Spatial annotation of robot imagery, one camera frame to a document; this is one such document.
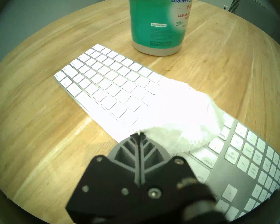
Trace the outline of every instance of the keyboard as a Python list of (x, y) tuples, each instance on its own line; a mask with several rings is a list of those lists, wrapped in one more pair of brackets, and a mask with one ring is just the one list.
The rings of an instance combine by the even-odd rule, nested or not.
[[(59, 85), (118, 143), (152, 108), (167, 78), (96, 44), (54, 75)], [(251, 211), (280, 188), (280, 156), (255, 132), (224, 113), (217, 138), (184, 157), (216, 208), (229, 221)]]

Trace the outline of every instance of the wooden table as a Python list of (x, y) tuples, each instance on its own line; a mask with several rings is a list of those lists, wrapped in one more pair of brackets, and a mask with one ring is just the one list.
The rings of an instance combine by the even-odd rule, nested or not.
[(94, 44), (209, 94), (280, 153), (280, 46), (248, 21), (194, 1), (181, 50), (155, 57), (132, 47), (128, 0), (107, 0), (38, 31), (0, 63), (0, 189), (49, 223), (85, 168), (116, 145), (53, 75)]

